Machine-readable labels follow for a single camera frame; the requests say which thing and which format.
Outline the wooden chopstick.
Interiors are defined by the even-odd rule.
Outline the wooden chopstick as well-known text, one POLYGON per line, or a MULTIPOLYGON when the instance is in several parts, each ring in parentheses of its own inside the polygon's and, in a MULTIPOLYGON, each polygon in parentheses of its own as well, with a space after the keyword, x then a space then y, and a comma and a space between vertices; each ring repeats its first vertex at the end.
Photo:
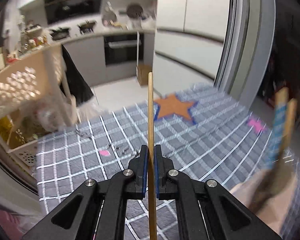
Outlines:
POLYGON ((153 73, 148 74, 148 218, 149 239, 157 240, 157 214, 154 172, 154 114, 153 114, 153 73))
POLYGON ((291 99, 287 103, 287 110, 285 116, 286 119, 284 123, 283 135, 282 135, 280 150, 278 154, 279 159, 282 159, 284 157, 285 150, 290 145, 290 141, 294 131, 295 114, 296 114, 297 106, 298 106, 298 101, 296 99, 291 99))

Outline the grey checked tablecloth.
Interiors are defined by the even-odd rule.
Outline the grey checked tablecloth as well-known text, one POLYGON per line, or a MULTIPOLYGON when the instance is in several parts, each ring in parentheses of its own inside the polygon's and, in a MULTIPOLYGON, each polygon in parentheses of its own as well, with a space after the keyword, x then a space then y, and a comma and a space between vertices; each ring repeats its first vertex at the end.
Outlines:
MULTIPOLYGON (((197 84, 154 100, 153 107, 154 146, 191 179, 214 179, 230 192, 266 168, 273 127, 232 97, 197 84)), ((147 102, 40 139, 37 186, 46 215, 86 180, 101 182, 127 169, 142 145, 148 147, 147 102)), ((284 158, 300 162, 289 147, 284 158)), ((156 189, 155 197, 157 239, 180 239, 175 202, 159 200, 156 189)), ((127 202, 123 239, 149 239, 148 170, 145 197, 127 202)))

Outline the cardboard box on floor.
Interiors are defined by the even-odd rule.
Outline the cardboard box on floor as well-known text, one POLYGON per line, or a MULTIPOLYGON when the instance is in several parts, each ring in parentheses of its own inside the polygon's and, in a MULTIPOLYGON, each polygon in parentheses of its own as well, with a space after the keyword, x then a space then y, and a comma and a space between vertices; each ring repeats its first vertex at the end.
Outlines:
POLYGON ((148 85, 148 74, 152 72, 152 67, 146 64, 139 64, 136 67, 136 77, 140 86, 148 85))

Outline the beige perforated storage cart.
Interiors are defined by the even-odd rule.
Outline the beige perforated storage cart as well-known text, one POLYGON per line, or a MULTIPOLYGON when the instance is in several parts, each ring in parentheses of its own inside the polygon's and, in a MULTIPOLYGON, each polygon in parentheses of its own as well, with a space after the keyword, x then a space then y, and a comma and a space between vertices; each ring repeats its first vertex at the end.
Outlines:
POLYGON ((33 167, 37 141, 77 122, 62 46, 29 53, 0 71, 0 145, 20 166, 33 167))

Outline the black pot on stove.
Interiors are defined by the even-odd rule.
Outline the black pot on stove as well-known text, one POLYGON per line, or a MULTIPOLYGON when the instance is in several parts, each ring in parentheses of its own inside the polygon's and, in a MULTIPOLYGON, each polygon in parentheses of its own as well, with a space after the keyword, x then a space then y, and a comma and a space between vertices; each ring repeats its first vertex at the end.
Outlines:
POLYGON ((78 24, 80 34, 88 34, 94 32, 94 27, 97 24, 95 20, 88 21, 86 20, 84 23, 78 24))

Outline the beige plastic utensil holder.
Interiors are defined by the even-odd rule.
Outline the beige plastic utensil holder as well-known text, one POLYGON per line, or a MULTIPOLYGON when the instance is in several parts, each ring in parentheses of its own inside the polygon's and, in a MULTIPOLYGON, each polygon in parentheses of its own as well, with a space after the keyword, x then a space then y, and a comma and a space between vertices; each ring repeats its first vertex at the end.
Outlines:
POLYGON ((230 192, 282 239, 295 239, 300 233, 300 162, 284 158, 230 192))

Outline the black range hood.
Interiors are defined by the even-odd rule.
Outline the black range hood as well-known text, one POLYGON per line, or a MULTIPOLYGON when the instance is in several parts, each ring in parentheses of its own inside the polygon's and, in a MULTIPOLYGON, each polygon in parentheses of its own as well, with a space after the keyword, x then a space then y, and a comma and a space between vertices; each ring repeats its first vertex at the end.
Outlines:
POLYGON ((48 24, 100 12, 102 0, 44 0, 48 24))

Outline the black built-in oven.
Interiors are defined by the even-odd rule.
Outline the black built-in oven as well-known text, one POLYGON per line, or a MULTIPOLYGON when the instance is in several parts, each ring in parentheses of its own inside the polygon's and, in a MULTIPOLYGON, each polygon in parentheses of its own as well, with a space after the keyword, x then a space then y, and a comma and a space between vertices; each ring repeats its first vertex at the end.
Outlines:
POLYGON ((143 60, 143 34, 112 35, 105 36, 103 39, 106 66, 136 61, 137 50, 139 60, 143 60))

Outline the white refrigerator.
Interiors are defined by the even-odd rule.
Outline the white refrigerator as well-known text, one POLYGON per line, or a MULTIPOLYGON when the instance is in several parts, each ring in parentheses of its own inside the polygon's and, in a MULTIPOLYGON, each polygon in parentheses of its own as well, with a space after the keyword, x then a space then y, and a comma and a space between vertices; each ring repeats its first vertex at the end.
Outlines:
POLYGON ((158 0, 153 83, 161 95, 214 83, 231 0, 158 0))

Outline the black wok on stove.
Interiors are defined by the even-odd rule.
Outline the black wok on stove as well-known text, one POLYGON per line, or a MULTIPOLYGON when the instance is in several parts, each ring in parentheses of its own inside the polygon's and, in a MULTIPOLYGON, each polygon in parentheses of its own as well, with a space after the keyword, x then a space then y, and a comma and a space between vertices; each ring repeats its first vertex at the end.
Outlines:
POLYGON ((65 27, 65 28, 59 27, 57 29, 49 29, 49 34, 53 41, 58 41, 69 37, 70 30, 71 28, 69 27, 65 27))

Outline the blue patterned chopstick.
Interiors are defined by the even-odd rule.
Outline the blue patterned chopstick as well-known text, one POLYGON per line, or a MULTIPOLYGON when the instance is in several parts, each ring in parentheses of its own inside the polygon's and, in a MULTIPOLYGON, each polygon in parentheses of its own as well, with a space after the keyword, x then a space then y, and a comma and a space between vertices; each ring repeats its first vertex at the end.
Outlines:
POLYGON ((270 136, 268 161, 266 168, 273 168, 279 161, 280 154, 284 154, 287 148, 285 135, 286 114, 288 106, 288 88, 283 87, 275 94, 275 111, 272 134, 270 136))

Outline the black hanging cloth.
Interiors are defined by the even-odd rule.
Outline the black hanging cloth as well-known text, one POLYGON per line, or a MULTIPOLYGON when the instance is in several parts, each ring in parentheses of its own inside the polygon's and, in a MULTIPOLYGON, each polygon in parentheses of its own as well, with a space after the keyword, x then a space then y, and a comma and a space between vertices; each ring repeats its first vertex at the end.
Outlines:
POLYGON ((66 79, 68 82, 70 94, 76 99, 76 106, 79 107, 83 103, 89 101, 94 95, 78 71, 74 61, 65 46, 61 45, 62 56, 66 66, 66 79))

